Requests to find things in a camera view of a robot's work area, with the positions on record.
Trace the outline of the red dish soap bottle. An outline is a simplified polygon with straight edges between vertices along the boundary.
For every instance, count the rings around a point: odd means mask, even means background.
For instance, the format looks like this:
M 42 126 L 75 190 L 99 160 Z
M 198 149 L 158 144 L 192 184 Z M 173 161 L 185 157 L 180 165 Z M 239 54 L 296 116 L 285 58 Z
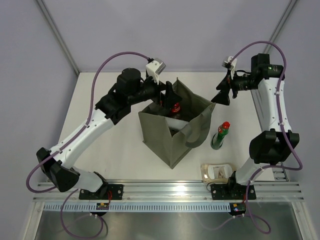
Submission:
M 179 102 L 171 108 L 170 117 L 173 119 L 181 119 L 181 106 Z

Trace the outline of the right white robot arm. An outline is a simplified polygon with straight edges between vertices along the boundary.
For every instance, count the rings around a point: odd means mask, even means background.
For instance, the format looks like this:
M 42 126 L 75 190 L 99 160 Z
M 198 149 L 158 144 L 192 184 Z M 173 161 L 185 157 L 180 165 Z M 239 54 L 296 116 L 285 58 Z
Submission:
M 251 91 L 261 133 L 249 144 L 249 158 L 234 171 L 225 184 L 212 184 L 213 200 L 254 200 L 254 179 L 267 168 L 283 163 L 300 141 L 292 131 L 284 101 L 284 72 L 282 65 L 271 64 L 269 54 L 259 53 L 251 58 L 249 73 L 238 75 L 237 59 L 228 56 L 222 63 L 226 76 L 216 87 L 213 103 L 230 105 L 229 93 L 236 98 L 240 91 Z

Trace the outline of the olive green canvas bag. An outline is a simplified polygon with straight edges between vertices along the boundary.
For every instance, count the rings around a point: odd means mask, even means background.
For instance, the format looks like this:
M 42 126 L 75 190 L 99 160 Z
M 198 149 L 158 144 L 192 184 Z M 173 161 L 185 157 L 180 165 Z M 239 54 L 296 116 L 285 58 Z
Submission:
M 173 90 L 182 97 L 180 120 L 188 122 L 180 131 L 168 127 L 165 117 L 171 118 L 170 111 L 162 106 L 151 103 L 138 113 L 143 143 L 171 169 L 207 139 L 216 105 L 193 93 L 179 79 Z

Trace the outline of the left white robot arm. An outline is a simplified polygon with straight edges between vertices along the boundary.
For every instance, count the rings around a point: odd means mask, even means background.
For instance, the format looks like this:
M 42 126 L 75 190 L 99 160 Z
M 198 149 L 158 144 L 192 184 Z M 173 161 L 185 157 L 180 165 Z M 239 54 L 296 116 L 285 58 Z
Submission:
M 107 95 L 90 108 L 82 125 L 60 144 L 36 152 L 42 172 L 60 192 L 81 188 L 96 199 L 103 199 L 108 192 L 106 180 L 97 172 L 75 168 L 75 162 L 99 136 L 127 116 L 133 105 L 148 100 L 170 110 L 182 98 L 174 92 L 171 82 L 156 82 L 150 73 L 142 79 L 139 70 L 124 69 Z

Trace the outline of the white bottle black cap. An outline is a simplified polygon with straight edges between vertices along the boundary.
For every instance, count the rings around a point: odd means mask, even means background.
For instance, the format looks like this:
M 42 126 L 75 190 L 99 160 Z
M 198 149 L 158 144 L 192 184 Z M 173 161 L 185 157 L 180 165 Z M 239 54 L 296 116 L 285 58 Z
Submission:
M 184 121 L 184 120 L 176 119 L 176 118 L 171 118 L 171 117 L 165 117 L 165 121 L 170 129 L 176 130 L 176 131 L 180 131 L 186 125 L 189 124 L 188 121 Z

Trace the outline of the green bottle red cap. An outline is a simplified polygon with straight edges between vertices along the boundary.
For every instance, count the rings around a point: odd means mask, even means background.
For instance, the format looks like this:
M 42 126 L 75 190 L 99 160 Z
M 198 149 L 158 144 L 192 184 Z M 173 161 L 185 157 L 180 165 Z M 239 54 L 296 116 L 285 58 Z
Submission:
M 214 150 L 219 150 L 224 142 L 225 136 L 229 133 L 230 123 L 228 121 L 223 122 L 218 128 L 217 132 L 214 134 L 210 146 Z

